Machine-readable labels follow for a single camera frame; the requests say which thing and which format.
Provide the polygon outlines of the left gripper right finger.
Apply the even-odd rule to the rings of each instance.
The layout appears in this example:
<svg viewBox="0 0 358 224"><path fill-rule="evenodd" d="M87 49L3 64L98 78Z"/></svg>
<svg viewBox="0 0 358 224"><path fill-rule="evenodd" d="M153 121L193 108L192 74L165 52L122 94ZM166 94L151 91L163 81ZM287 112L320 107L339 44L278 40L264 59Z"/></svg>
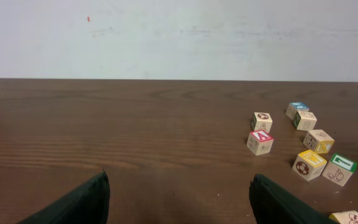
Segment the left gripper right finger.
<svg viewBox="0 0 358 224"><path fill-rule="evenodd" d="M263 174L250 182L249 200L258 224L336 224Z"/></svg>

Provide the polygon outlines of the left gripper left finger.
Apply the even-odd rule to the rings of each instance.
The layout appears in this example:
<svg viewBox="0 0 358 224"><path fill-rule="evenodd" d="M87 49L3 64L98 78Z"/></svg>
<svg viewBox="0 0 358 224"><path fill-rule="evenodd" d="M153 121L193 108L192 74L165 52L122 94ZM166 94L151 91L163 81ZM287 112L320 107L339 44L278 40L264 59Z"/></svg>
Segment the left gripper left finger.
<svg viewBox="0 0 358 224"><path fill-rule="evenodd" d="M110 186L102 171L18 224L106 224Z"/></svg>

